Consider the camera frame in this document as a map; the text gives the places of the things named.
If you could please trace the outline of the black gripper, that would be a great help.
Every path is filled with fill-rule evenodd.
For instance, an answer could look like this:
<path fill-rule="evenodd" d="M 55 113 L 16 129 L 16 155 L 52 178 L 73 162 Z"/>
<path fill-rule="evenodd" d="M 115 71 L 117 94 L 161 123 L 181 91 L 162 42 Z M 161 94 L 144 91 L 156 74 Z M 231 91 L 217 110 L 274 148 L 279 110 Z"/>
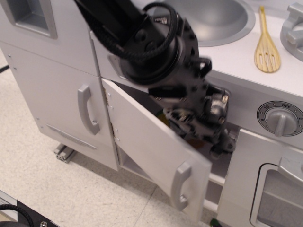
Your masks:
<path fill-rule="evenodd" d="M 235 150 L 236 139 L 226 128 L 231 94 L 207 81 L 211 70 L 210 59 L 191 57 L 168 81 L 148 93 L 177 134 L 212 144 L 210 153 L 218 158 Z"/>

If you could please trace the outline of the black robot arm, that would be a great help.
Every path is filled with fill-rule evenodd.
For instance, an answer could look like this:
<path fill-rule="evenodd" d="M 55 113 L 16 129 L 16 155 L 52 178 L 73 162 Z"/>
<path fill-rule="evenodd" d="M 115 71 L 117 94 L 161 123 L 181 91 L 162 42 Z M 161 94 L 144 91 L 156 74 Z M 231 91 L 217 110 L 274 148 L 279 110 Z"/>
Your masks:
<path fill-rule="evenodd" d="M 214 157 L 235 150 L 226 128 L 230 94 L 206 80 L 212 62 L 199 56 L 194 31 L 172 6 L 153 2 L 138 9 L 129 0 L 76 5 L 101 44 L 119 58 L 123 76 L 148 89 L 173 131 L 211 143 Z"/>

